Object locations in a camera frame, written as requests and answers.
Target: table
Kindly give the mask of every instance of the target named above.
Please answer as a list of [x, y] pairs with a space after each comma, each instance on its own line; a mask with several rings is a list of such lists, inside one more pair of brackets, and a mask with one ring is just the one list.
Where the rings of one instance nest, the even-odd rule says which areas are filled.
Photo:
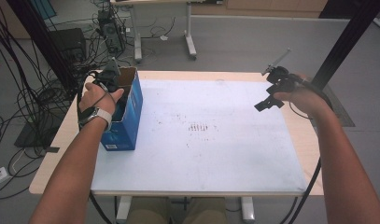
[[[224, 84], [225, 81], [230, 82], [244, 82], [244, 83], [252, 83], [252, 82], [265, 82], [265, 77], [262, 77], [260, 73], [222, 73], [222, 72], [175, 72], [175, 71], [139, 71], [139, 77], [140, 77], [140, 83], [142, 83], [142, 80], [144, 80], [144, 83], [147, 82], [147, 80], [155, 80], [155, 81], [161, 81], [166, 80], [166, 82], [172, 82], [172, 80], [175, 81], [196, 81], [196, 80], [202, 80], [202, 81], [213, 81], [216, 83]], [[254, 98], [254, 104], [258, 103], [259, 101]], [[317, 137], [315, 135], [315, 131], [310, 124], [309, 120], [302, 119], [292, 113], [288, 106], [282, 107], [282, 115], [283, 118], [287, 124], [287, 128], [289, 130], [289, 136], [292, 140], [293, 146], [296, 150], [296, 154], [298, 156], [299, 162], [301, 164], [303, 174], [305, 176], [306, 181], [309, 181], [311, 178], [313, 171], [316, 167], [317, 160], [318, 160], [318, 146], [317, 146]], [[48, 180], [50, 178], [51, 173], [53, 172], [56, 164], [58, 163], [59, 159], [63, 155], [64, 151], [67, 149], [68, 145], [71, 143], [74, 136], [77, 134], [77, 116], [76, 116], [76, 106], [72, 105], [67, 113], [66, 118], [63, 121], [63, 124], [56, 134], [56, 137], [54, 141], [52, 142], [53, 147], [59, 147], [60, 150], [57, 153], [47, 153], [46, 157], [44, 158], [39, 170], [37, 171], [37, 174], [35, 175], [35, 179], [33, 180], [30, 191], [35, 194], [41, 194], [43, 193], [45, 186], [48, 183]], [[263, 114], [270, 113], [270, 111], [265, 110], [261, 112]], [[104, 160], [106, 158], [106, 153], [103, 149], [99, 151], [99, 157], [98, 157], [98, 163], [100, 163], [101, 160]], [[123, 152], [121, 154], [130, 155], [131, 152]], [[105, 176], [101, 176], [100, 174], [97, 174], [98, 172], [102, 172], [98, 165], [96, 166], [96, 172], [95, 177], [92, 183], [92, 190], [95, 194], [98, 195], [143, 195], [143, 196], [166, 196], [166, 195], [181, 195], [181, 196], [257, 196], [257, 195], [301, 195], [303, 190], [299, 189], [296, 192], [293, 191], [277, 191], [272, 192], [272, 190], [265, 190], [265, 191], [251, 191], [251, 190], [237, 190], [237, 191], [222, 191], [222, 190], [209, 190], [208, 188], [204, 190], [179, 190], [179, 189], [168, 189], [168, 190], [161, 190], [161, 189], [155, 189], [155, 190], [133, 190], [133, 189], [104, 189], [104, 187], [101, 187], [103, 185], [103, 178]], [[322, 183], [321, 179], [316, 182], [313, 190], [311, 191], [311, 195], [322, 195]]]
[[203, 2], [204, 0], [110, 0], [113, 6], [123, 6], [129, 9], [132, 26], [134, 29], [134, 60], [140, 63], [142, 60], [141, 36], [138, 32], [137, 21], [147, 18], [178, 17], [187, 18], [187, 29], [184, 31], [190, 56], [196, 59], [196, 50], [190, 33], [191, 2]]

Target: blue box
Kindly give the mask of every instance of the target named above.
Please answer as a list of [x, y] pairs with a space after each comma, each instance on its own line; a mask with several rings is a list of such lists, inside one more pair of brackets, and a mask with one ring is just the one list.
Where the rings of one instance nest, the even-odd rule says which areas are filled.
[[120, 68], [117, 79], [120, 88], [125, 89], [125, 92], [117, 102], [111, 129], [103, 133], [101, 142], [107, 151], [134, 150], [143, 105], [136, 68]]

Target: white watch strap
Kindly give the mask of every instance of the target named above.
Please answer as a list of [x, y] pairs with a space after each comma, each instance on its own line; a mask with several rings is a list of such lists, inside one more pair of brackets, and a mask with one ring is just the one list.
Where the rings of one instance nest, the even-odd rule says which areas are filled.
[[109, 131], [110, 128], [111, 128], [111, 120], [112, 120], [112, 116], [110, 115], [110, 113], [108, 113], [107, 111], [105, 111], [104, 109], [101, 109], [99, 107], [97, 107], [98, 110], [97, 110], [97, 116], [99, 116], [100, 118], [102, 119], [105, 119], [107, 121], [107, 128], [105, 129], [105, 131]]

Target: khaki pants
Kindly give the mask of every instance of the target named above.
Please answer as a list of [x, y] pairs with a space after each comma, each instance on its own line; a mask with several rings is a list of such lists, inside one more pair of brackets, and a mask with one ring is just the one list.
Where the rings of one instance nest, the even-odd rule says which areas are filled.
[[[128, 224], [168, 224], [168, 198], [133, 197]], [[224, 198], [192, 198], [183, 224], [228, 224]]]

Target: wristwatch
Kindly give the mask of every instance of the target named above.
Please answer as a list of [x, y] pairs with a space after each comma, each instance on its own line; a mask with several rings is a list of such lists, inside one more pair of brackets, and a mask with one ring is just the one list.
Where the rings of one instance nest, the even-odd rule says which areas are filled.
[[105, 119], [107, 121], [105, 132], [109, 131], [111, 128], [111, 119], [112, 119], [110, 113], [108, 113], [107, 111], [105, 111], [99, 107], [96, 107], [96, 106], [89, 107], [88, 109], [86, 109], [82, 113], [80, 113], [78, 116], [78, 124], [82, 128], [89, 121], [91, 121], [97, 117], [100, 117], [100, 118]]

